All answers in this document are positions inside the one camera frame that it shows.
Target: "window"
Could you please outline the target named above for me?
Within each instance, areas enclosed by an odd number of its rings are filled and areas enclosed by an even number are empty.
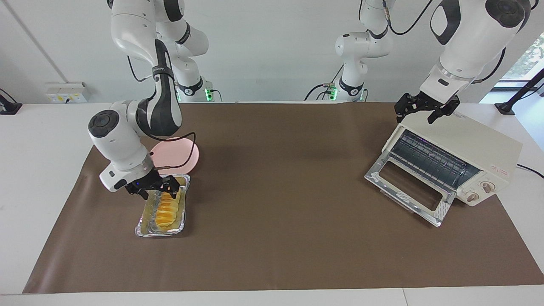
[[[518,82],[532,79],[544,68],[544,33],[540,35],[521,56],[514,66],[504,75],[501,82]]]

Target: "white toaster oven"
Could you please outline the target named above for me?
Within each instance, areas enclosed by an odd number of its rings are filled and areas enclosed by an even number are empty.
[[[365,178],[404,208],[439,227],[453,200],[475,206],[506,187],[522,144],[465,115],[427,122],[427,112],[397,126]],[[431,210],[380,176],[391,162],[442,194]]]

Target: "brown mat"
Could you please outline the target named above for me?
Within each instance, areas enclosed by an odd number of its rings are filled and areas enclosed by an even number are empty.
[[[184,232],[136,237],[144,201],[104,189],[93,149],[25,293],[544,284],[497,197],[457,202],[437,229],[364,180],[396,126],[391,104],[183,114],[201,151]]]

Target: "oven knob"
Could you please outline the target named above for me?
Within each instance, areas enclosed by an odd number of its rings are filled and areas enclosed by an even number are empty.
[[[467,202],[474,202],[480,199],[480,196],[474,192],[467,192]]]
[[[490,182],[483,182],[481,187],[484,189],[485,193],[491,193],[495,190],[495,185]]]

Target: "black stand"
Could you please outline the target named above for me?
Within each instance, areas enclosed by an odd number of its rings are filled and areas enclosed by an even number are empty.
[[[15,115],[23,104],[11,103],[0,95],[0,115]]]
[[[542,79],[544,78],[544,69],[540,70],[536,76],[531,79],[522,89],[520,89],[508,102],[505,103],[495,103],[495,106],[499,112],[503,115],[515,115],[512,111],[512,106],[516,104],[523,96],[528,93],[533,87],[535,87]]]

